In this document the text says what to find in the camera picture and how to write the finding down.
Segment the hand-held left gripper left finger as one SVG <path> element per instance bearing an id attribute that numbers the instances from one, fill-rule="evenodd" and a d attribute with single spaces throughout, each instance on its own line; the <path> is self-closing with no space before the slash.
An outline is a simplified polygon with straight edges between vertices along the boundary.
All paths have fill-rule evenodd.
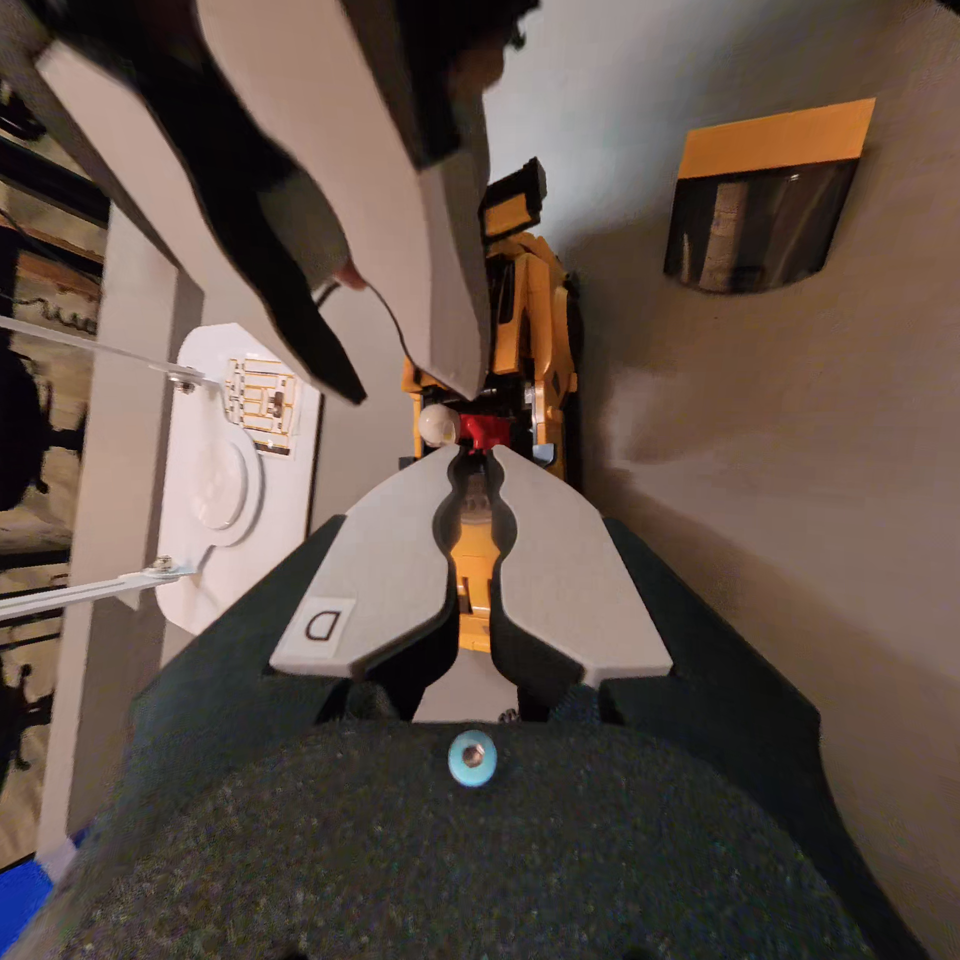
<path id="1" fill-rule="evenodd" d="M 446 446 L 367 493 L 343 517 L 269 658 L 280 674 L 358 679 L 440 622 L 449 549 L 438 518 L 461 454 Z"/>

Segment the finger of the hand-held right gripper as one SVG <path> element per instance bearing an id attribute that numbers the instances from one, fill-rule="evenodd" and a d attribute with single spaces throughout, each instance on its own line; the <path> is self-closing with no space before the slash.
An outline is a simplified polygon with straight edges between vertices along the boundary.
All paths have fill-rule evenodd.
<path id="1" fill-rule="evenodd" d="M 143 22 L 38 22 L 36 111 L 201 295 L 199 322 L 235 325 L 316 389 L 366 400 L 318 295 L 350 261 L 314 179 L 265 134 L 204 42 Z"/>
<path id="2" fill-rule="evenodd" d="M 469 149 L 418 169 L 336 1 L 198 2 L 207 46 L 261 131 L 314 180 L 414 366 L 472 400 L 491 317 Z"/>

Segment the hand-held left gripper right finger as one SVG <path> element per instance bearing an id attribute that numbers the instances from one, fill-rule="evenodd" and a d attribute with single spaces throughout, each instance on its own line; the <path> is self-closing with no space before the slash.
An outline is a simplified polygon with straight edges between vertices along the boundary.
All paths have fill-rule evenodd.
<path id="1" fill-rule="evenodd" d="M 497 669 L 523 689 L 666 677 L 673 659 L 602 514 L 506 446 L 487 470 Z"/>

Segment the red lego minifigure white helmet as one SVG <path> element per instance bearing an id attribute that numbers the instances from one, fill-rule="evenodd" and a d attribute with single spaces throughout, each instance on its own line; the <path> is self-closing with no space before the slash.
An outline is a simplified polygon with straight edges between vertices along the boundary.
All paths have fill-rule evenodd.
<path id="1" fill-rule="evenodd" d="M 499 446 L 515 449 L 521 441 L 519 428 L 509 416 L 461 413 L 440 403 L 424 407 L 416 426 L 424 453 L 456 448 L 480 457 Z"/>

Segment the yellow and black lego car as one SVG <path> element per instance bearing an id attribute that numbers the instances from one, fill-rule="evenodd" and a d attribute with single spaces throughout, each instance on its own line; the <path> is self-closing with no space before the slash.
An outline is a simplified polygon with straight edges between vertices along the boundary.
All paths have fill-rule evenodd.
<path id="1" fill-rule="evenodd" d="M 508 447 L 559 480 L 581 485 L 578 369 L 584 330 L 579 282 L 542 236 L 546 171 L 533 157 L 487 186 L 480 214 L 490 307 L 490 355 L 483 387 L 466 400 L 404 361 L 401 388 L 413 402 L 414 453 L 433 452 L 421 415 L 442 405 L 460 420 L 470 479 L 461 535 L 451 553 L 460 609 L 460 647 L 489 654 L 491 591 L 498 548 L 486 487 L 486 454 Z"/>

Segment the yellow lego roof windshield piece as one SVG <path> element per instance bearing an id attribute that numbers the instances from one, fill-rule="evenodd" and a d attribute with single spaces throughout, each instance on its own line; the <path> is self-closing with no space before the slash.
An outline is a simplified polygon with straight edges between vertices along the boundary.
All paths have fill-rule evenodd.
<path id="1" fill-rule="evenodd" d="M 691 129 L 663 274 L 708 295 L 802 282 L 826 264 L 875 98 Z"/>

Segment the lego sticker sheet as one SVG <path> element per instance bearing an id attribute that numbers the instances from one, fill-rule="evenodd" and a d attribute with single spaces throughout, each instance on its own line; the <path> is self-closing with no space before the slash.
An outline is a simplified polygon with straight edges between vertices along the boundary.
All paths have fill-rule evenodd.
<path id="1" fill-rule="evenodd" d="M 226 361 L 222 407 L 257 451 L 278 457 L 295 452 L 299 381 L 282 361 L 246 354 Z"/>

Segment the white monitor stand base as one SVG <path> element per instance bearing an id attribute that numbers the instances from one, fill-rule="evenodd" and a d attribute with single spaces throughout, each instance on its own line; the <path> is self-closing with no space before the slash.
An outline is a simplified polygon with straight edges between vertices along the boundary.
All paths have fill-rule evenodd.
<path id="1" fill-rule="evenodd" d="M 172 402 L 157 551 L 198 573 L 159 586 L 170 623 L 198 635 L 306 539 L 314 492 L 323 400 L 298 374 L 294 454 L 259 452 L 227 419 L 227 361 L 253 356 L 292 367 L 236 323 L 201 326 L 177 363 L 219 386 L 176 390 Z"/>

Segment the thin metal bracket strip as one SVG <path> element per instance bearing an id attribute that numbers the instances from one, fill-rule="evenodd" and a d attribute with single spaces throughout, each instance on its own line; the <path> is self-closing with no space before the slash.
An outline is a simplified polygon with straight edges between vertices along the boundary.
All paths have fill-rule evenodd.
<path id="1" fill-rule="evenodd" d="M 98 340 L 86 340 L 82 337 L 37 326 L 29 322 L 20 321 L 15 318 L 1 317 L 1 328 L 13 333 L 33 337 L 50 343 L 73 347 L 92 354 L 102 354 L 109 356 L 122 357 L 130 361 L 142 364 L 148 368 L 162 373 L 169 381 L 189 385 L 192 388 L 198 386 L 219 386 L 219 382 L 207 377 L 204 373 L 192 366 L 180 366 L 160 359 L 145 357 L 129 350 L 103 343 Z"/>
<path id="2" fill-rule="evenodd" d="M 122 574 L 110 580 L 55 587 L 44 592 L 17 597 L 7 596 L 1 601 L 1 623 L 8 624 L 18 618 L 48 614 L 58 609 L 93 603 L 123 594 L 154 590 L 159 586 L 192 576 L 198 573 L 200 568 L 200 565 L 195 562 L 180 563 L 175 562 L 173 558 L 163 556 L 146 568 Z"/>

